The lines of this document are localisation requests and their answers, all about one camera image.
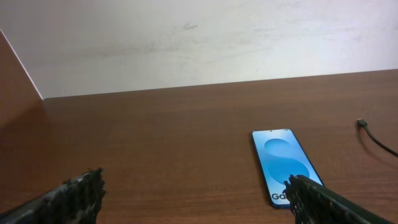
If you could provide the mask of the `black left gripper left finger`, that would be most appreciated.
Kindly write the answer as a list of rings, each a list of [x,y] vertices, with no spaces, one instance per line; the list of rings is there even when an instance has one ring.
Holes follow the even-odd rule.
[[[1,224],[96,224],[106,194],[103,170],[89,170],[1,214]]]

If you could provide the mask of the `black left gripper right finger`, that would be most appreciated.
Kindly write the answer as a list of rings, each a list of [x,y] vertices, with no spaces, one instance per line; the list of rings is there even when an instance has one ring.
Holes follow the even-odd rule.
[[[284,184],[284,194],[296,223],[391,223],[304,175],[291,175]]]

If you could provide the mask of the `blue Samsung Galaxy smartphone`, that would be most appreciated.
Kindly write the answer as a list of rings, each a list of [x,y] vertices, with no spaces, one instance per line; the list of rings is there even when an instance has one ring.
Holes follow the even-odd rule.
[[[284,190],[291,175],[304,175],[323,185],[291,129],[253,131],[251,136],[272,207],[290,207]]]

